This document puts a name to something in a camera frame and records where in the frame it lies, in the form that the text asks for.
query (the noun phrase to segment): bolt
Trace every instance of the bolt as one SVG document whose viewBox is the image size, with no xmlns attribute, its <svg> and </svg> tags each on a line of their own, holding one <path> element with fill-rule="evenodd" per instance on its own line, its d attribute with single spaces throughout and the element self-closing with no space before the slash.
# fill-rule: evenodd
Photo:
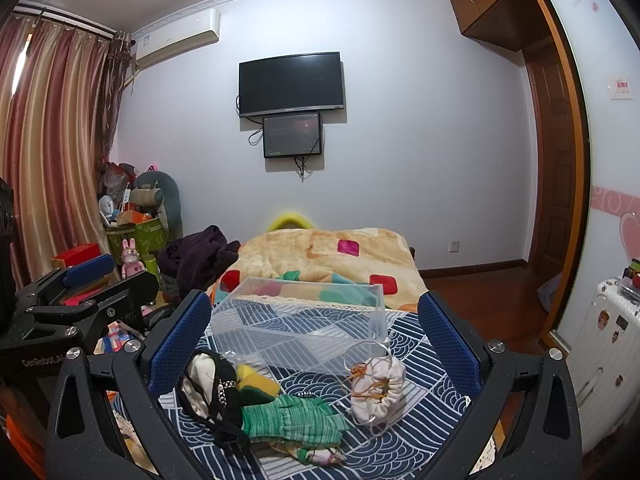
<svg viewBox="0 0 640 480">
<path fill-rule="evenodd" d="M 67 359 L 75 359 L 79 355 L 80 355 L 80 349 L 77 346 L 74 346 L 73 348 L 70 348 L 69 350 L 66 351 Z"/>
<path fill-rule="evenodd" d="M 137 339 L 130 339 L 126 343 L 124 343 L 124 351 L 132 354 L 133 352 L 137 352 L 140 350 L 142 343 Z"/>
<path fill-rule="evenodd" d="M 560 361 L 562 360 L 562 352 L 559 351 L 557 348 L 550 348 L 549 357 L 551 357 L 555 361 Z"/>
<path fill-rule="evenodd" d="M 497 354 L 501 354 L 502 352 L 504 352 L 504 343 L 502 341 L 498 341 L 497 339 L 491 339 L 491 341 L 489 341 L 488 347 L 491 352 L 495 352 Z"/>
</svg>

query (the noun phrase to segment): bunny figurine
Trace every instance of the bunny figurine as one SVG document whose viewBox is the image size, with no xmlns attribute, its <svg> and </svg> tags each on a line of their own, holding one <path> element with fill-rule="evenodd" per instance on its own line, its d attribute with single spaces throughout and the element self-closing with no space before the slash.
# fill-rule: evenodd
<svg viewBox="0 0 640 480">
<path fill-rule="evenodd" d="M 140 261 L 140 255 L 136 250 L 136 241 L 132 238 L 128 242 L 122 241 L 122 279 L 133 276 L 145 269 L 145 264 Z"/>
</svg>

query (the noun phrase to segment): red box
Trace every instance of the red box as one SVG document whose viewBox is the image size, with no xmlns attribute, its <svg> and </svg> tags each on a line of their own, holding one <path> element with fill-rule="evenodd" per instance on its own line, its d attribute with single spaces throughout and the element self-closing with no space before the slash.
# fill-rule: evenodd
<svg viewBox="0 0 640 480">
<path fill-rule="evenodd" d="M 56 254 L 51 259 L 51 265 L 54 269 L 63 269 L 64 267 L 82 264 L 98 256 L 100 256 L 98 244 L 80 244 L 73 249 Z"/>
</svg>

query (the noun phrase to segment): clear plastic bin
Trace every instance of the clear plastic bin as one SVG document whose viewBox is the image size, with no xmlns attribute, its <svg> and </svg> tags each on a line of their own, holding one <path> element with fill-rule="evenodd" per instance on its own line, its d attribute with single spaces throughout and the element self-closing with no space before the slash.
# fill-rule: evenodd
<svg viewBox="0 0 640 480">
<path fill-rule="evenodd" d="M 387 336 L 382 286 L 247 278 L 214 309 L 211 330 L 240 361 L 346 375 L 345 362 L 385 353 L 371 343 Z"/>
</svg>

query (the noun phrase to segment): curtain rod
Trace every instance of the curtain rod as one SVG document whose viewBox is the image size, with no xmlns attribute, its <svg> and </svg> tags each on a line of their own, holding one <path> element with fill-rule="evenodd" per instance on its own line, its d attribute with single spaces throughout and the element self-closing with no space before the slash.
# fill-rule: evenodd
<svg viewBox="0 0 640 480">
<path fill-rule="evenodd" d="M 73 27 L 83 28 L 84 30 L 88 30 L 89 32 L 98 34 L 99 36 L 106 38 L 107 40 L 112 40 L 113 35 L 116 33 L 116 31 L 112 28 L 105 27 L 100 23 L 91 22 L 90 20 L 82 18 L 81 16 L 76 16 L 75 14 L 71 14 L 70 12 L 65 12 L 63 10 L 55 9 L 53 7 L 47 7 L 42 4 L 36 4 L 33 2 L 20 0 L 20 2 L 14 7 L 14 12 L 19 12 L 21 14 L 30 14 L 31 16 L 41 15 L 43 18 L 48 18 L 56 22 L 65 23 Z"/>
</svg>

